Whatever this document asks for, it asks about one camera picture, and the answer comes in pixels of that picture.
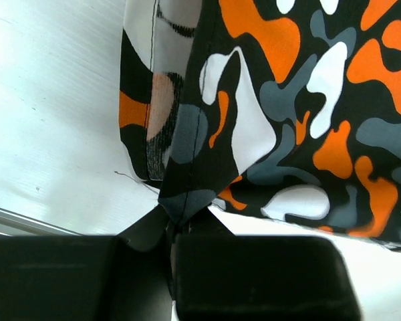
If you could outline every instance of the white surface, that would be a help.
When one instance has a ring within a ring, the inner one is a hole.
[[[117,233],[156,204],[118,134],[125,0],[0,0],[0,207]]]
[[[332,240],[345,259],[364,320],[401,321],[401,253],[270,219],[224,213],[214,206],[210,210],[236,235],[318,235]]]

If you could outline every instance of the orange spot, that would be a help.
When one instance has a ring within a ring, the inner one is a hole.
[[[347,141],[350,123],[344,120],[339,130],[331,130],[319,150],[313,154],[313,163],[317,169],[330,171],[341,179],[347,179],[352,174],[352,159],[350,158]]]
[[[333,229],[330,226],[320,226],[320,227],[318,227],[318,229],[320,229],[321,231],[330,233],[330,234],[333,233]]]
[[[219,91],[219,108],[220,108],[220,125],[219,129],[209,138],[209,146],[214,147],[215,140],[223,130],[227,117],[227,110],[229,109],[229,96],[226,92]]]
[[[307,120],[309,119],[309,116],[310,111],[308,110],[303,117],[303,122],[299,122],[298,119],[295,120],[295,143],[297,145],[300,145],[305,140]]]
[[[234,179],[231,185],[239,181],[242,181],[242,176],[238,176],[236,179]],[[219,194],[219,197],[221,197],[225,201],[228,201],[238,211],[242,211],[247,207],[247,204],[241,203],[233,197],[232,191],[230,190],[230,186],[228,186],[223,192],[221,192]]]
[[[398,190],[394,184],[381,177],[375,181],[370,180],[369,176],[373,172],[373,164],[367,156],[362,156],[356,161],[355,172],[361,184],[370,194],[370,209],[373,213],[373,219],[366,226],[354,229],[349,235],[379,237],[398,200]]]
[[[354,84],[378,80],[392,95],[395,109],[401,114],[401,70],[390,72],[382,61],[377,40],[367,41],[356,53],[347,72],[348,80]]]
[[[395,20],[386,27],[382,41],[386,47],[401,51],[401,20]]]
[[[148,119],[149,104],[137,102],[131,97],[120,92],[119,96],[119,127],[125,127],[129,124],[147,127],[146,119]]]
[[[380,19],[397,0],[370,0],[361,19],[361,30],[369,29]]]
[[[278,84],[285,81],[300,49],[297,24],[288,18],[265,21],[253,0],[220,0],[221,14],[233,38],[251,34],[260,44]]]

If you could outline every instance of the cloth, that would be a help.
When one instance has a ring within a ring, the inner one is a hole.
[[[119,123],[175,223],[401,244],[401,0],[127,0]]]

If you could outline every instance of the garment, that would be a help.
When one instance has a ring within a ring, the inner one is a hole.
[[[401,244],[401,0],[127,0],[119,123],[176,223]]]

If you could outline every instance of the patterned fabric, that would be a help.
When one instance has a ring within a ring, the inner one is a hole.
[[[120,128],[175,222],[215,202],[401,244],[401,0],[150,2],[150,62],[124,33]]]

